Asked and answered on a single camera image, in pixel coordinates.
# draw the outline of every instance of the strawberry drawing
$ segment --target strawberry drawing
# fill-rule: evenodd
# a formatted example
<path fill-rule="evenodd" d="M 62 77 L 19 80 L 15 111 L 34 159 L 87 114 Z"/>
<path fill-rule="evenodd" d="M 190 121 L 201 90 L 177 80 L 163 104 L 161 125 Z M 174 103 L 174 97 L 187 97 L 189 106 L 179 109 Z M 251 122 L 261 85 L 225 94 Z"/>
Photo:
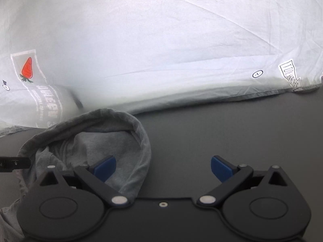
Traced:
<path fill-rule="evenodd" d="M 33 83 L 33 81 L 30 81 L 29 79 L 33 77 L 33 68 L 31 66 L 31 57 L 29 57 L 24 65 L 24 67 L 21 70 L 21 75 L 20 77 L 22 77 L 22 81 L 26 82 L 30 82 Z"/>

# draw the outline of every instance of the dark gray table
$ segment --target dark gray table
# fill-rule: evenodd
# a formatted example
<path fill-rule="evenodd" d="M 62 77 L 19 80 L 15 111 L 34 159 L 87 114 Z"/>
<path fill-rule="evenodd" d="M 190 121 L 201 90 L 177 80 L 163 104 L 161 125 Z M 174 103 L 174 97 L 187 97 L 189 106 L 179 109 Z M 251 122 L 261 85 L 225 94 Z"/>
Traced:
<path fill-rule="evenodd" d="M 312 209 L 305 239 L 322 242 L 323 89 L 213 103 L 137 115 L 151 141 L 150 171 L 139 196 L 193 197 L 220 182 L 210 159 L 218 154 L 256 170 L 280 165 Z M 15 156 L 41 129 L 0 138 L 1 155 Z M 14 174 L 0 174 L 0 207 L 18 198 Z"/>

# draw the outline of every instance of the white sheet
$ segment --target white sheet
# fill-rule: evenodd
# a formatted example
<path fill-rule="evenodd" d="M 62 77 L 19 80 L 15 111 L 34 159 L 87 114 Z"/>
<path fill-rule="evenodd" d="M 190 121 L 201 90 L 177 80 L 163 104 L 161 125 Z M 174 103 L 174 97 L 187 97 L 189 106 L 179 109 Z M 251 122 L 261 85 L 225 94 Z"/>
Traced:
<path fill-rule="evenodd" d="M 48 127 L 79 113 L 71 95 L 134 114 L 318 87 L 322 14 L 323 0 L 0 0 L 0 119 Z"/>

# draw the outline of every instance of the gray towel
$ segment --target gray towel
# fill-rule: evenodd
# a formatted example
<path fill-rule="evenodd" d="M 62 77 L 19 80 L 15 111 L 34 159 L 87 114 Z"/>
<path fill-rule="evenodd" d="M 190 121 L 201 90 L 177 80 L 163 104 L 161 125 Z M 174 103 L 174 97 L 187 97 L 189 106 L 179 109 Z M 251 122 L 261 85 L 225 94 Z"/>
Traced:
<path fill-rule="evenodd" d="M 32 166 L 17 170 L 20 199 L 0 211 L 0 242 L 24 238 L 16 218 L 17 209 L 47 166 L 70 170 L 91 166 L 108 155 L 116 158 L 117 168 L 105 183 L 134 200 L 149 168 L 151 148 L 143 126 L 132 115 L 98 109 L 56 124 L 27 141 L 18 156 L 29 157 Z"/>

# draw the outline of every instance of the printed label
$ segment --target printed label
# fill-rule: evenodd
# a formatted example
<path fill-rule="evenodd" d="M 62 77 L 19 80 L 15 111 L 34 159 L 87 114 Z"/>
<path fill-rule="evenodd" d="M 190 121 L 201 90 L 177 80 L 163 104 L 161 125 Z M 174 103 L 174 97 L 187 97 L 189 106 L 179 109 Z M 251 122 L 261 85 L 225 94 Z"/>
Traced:
<path fill-rule="evenodd" d="M 282 76 L 295 88 L 294 91 L 302 90 L 301 78 L 296 75 L 293 59 L 279 65 Z"/>
<path fill-rule="evenodd" d="M 46 128 L 62 120 L 62 104 L 56 90 L 41 71 L 36 50 L 14 53 L 11 60 L 17 78 L 35 101 L 36 125 Z"/>
<path fill-rule="evenodd" d="M 2 82 L 3 82 L 2 87 L 3 87 L 4 89 L 6 89 L 7 91 L 10 91 L 9 86 L 7 86 L 7 82 L 6 82 L 5 80 L 2 80 Z"/>
<path fill-rule="evenodd" d="M 252 77 L 253 77 L 253 78 L 258 78 L 258 77 L 260 77 L 263 73 L 264 73 L 264 71 L 262 71 L 262 70 L 258 70 L 257 72 L 254 72 L 254 73 L 252 74 Z"/>

